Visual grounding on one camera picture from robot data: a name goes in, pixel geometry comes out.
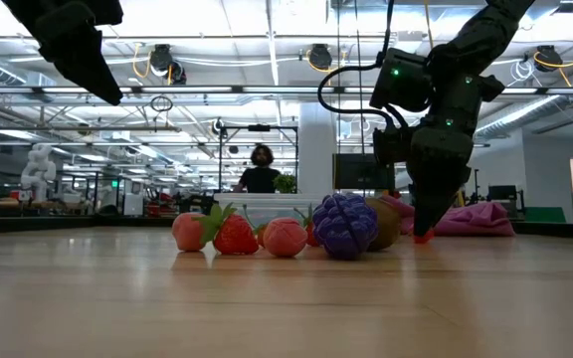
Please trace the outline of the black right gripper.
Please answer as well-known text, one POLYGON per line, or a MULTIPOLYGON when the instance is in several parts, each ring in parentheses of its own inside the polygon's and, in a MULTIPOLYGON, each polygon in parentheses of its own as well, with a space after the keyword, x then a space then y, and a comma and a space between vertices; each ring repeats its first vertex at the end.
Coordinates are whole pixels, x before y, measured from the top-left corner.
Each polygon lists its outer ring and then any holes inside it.
POLYGON ((433 230, 455 203, 457 191, 470 177, 473 147, 470 136, 452 128, 421 127, 414 132, 407 167, 418 191, 415 235, 433 230))

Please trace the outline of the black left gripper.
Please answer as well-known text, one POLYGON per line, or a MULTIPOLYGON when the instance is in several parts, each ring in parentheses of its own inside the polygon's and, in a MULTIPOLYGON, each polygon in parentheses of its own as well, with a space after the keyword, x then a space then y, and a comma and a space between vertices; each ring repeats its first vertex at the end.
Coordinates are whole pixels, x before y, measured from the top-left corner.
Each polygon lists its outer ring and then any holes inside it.
POLYGON ((2 0, 39 43, 39 53, 70 82, 111 105, 123 94, 100 55, 97 26, 118 25, 119 0, 2 0))

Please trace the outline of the brown kiwi toy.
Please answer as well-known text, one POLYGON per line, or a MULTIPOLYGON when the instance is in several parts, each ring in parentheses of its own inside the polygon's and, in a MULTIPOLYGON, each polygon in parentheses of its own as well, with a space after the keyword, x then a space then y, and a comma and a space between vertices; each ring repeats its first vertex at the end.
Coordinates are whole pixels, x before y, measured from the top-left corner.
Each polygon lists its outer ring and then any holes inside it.
POLYGON ((378 234, 369 245, 369 252, 379 252, 391 247, 401 234, 401 217, 398 211, 382 199, 367 198, 366 204, 377 215, 378 234))

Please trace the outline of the purple grape bunch toy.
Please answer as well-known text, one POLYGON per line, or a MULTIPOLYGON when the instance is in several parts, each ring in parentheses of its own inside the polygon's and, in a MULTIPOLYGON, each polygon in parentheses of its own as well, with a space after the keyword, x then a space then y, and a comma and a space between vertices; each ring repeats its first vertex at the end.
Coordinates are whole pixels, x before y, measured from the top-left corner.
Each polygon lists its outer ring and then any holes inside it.
POLYGON ((314 209, 313 233, 328 255, 354 261, 378 235, 377 214, 356 194, 331 194, 314 209))

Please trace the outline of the pink peach toy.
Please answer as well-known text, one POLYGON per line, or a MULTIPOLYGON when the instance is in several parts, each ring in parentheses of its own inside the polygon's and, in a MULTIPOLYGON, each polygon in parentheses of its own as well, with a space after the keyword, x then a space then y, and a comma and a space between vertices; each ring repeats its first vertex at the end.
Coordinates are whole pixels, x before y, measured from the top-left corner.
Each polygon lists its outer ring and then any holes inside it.
POLYGON ((265 249, 279 258, 292 258, 306 246, 307 231, 294 218, 271 220, 263 235, 265 249))
POLYGON ((205 245, 201 242, 203 227, 198 218, 203 217, 199 213, 183 213, 177 216, 172 225, 172 236, 181 252, 198 252, 205 245))

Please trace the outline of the large red strawberry toy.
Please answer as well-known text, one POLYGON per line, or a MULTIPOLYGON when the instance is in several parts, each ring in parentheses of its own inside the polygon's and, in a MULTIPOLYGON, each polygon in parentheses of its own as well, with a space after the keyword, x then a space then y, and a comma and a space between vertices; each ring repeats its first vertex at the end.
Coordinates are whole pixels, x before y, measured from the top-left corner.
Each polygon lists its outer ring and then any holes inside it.
POLYGON ((209 215, 193 218, 203 229, 201 243, 212 243, 222 255, 252 255, 260 247, 252 226, 233 204, 214 204, 209 215))

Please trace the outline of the clear plastic tupperware container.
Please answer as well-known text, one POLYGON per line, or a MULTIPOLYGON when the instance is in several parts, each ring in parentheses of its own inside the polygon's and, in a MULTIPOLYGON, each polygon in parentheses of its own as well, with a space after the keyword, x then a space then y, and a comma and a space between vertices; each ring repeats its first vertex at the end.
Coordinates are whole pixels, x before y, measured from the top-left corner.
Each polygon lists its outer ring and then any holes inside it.
POLYGON ((225 208, 231 205, 238 215, 247 218, 252 226, 267 224, 276 218, 295 218, 300 222, 308 213, 308 207, 315 208, 322 202, 324 194, 248 194, 218 193, 214 200, 225 208))

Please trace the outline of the magenta cloth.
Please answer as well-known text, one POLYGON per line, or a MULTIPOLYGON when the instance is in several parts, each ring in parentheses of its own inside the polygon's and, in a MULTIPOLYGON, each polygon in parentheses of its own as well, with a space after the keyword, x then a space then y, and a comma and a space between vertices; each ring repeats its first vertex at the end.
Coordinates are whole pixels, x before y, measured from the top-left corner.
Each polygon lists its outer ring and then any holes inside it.
MULTIPOLYGON (((379 198, 391 206, 401 217, 401 233, 410 234, 414 229, 415 208, 391 196, 379 198)), ((451 208, 434 227, 441 237, 514 237, 515 231, 507 211, 498 203, 479 203, 451 208)))

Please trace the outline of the black monitor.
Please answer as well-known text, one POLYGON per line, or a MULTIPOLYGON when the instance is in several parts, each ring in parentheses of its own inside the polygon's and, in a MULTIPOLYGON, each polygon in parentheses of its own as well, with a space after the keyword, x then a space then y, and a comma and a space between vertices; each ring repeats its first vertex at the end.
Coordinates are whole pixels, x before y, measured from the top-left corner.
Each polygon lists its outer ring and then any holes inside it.
POLYGON ((395 186, 395 169, 379 164, 374 154, 334 154, 333 171, 337 190, 392 190, 395 186))

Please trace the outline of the white robot figure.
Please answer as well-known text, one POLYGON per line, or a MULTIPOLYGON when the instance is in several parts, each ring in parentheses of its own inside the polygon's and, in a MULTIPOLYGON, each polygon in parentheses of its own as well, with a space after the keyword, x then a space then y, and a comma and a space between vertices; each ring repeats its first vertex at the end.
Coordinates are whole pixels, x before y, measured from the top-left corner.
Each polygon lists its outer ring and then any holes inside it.
POLYGON ((57 166, 50 159, 53 147, 37 143, 28 152, 28 162, 21 174, 21 187, 24 191, 34 192, 35 202, 47 199, 48 182, 56 179, 57 166))

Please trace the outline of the green board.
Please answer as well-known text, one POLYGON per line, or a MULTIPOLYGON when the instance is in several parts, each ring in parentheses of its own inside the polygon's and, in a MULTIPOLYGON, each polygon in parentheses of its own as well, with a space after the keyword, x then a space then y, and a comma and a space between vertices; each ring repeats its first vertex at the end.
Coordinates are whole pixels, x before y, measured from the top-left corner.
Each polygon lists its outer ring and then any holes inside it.
POLYGON ((567 223, 561 207, 526 207, 525 221, 531 223, 567 223))

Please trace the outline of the green leafy potted plant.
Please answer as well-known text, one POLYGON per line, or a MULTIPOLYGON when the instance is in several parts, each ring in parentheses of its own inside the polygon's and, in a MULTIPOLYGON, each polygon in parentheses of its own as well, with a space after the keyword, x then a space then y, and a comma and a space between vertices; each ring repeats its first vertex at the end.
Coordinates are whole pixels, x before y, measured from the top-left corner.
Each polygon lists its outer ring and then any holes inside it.
POLYGON ((281 194, 297 193, 297 182, 293 175, 280 174, 274 179, 273 183, 276 187, 276 190, 281 194))

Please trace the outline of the person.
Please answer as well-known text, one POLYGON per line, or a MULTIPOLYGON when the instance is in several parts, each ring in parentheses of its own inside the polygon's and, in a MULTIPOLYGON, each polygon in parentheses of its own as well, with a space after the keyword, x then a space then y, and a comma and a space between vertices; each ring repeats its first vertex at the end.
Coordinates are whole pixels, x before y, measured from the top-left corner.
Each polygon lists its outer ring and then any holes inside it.
POLYGON ((238 184, 234 187, 235 193, 246 190, 252 194, 273 194, 277 191, 274 181, 281 174, 280 171, 271 167, 274 155, 271 149, 259 144, 251 154, 252 168, 243 172, 238 184))

